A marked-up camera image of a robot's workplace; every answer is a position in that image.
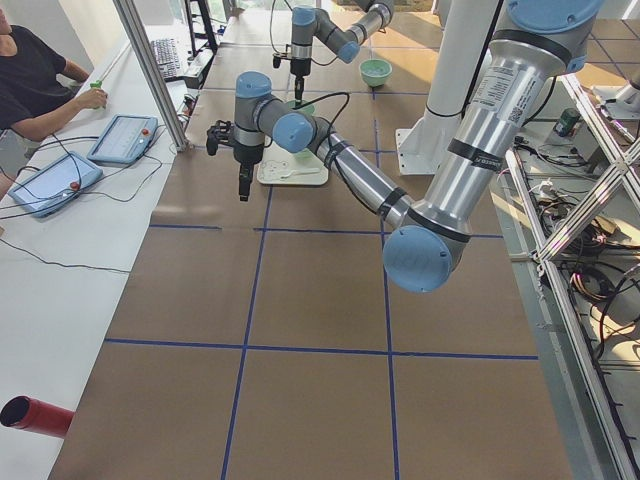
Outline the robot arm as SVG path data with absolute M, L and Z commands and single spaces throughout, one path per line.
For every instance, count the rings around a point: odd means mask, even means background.
M 292 12 L 292 32 L 285 58 L 294 76 L 295 105 L 303 100 L 305 78 L 311 73 L 312 46 L 315 39 L 325 45 L 342 62 L 351 63 L 360 46 L 375 32 L 386 28 L 395 12 L 395 2 L 388 0 L 356 1 L 365 12 L 346 30 L 341 29 L 329 14 L 316 7 L 295 7 Z
M 522 127 L 544 83 L 585 61 L 597 1 L 509 1 L 489 42 L 491 62 L 421 200 L 413 200 L 324 118 L 295 110 L 261 72 L 236 81 L 231 144 L 247 199 L 267 140 L 312 152 L 352 194 L 393 227 L 383 248 L 388 276 L 411 292 L 438 289 L 470 239 L 469 218 Z

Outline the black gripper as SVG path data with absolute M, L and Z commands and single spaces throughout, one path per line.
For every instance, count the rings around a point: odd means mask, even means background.
M 234 146 L 234 158 L 240 164 L 238 195 L 240 201 L 248 201 L 252 184 L 252 170 L 262 161 L 262 144 Z
M 304 77 L 310 75 L 309 58 L 291 58 L 290 72 L 295 76 L 294 82 L 294 105 L 300 106 L 304 95 Z

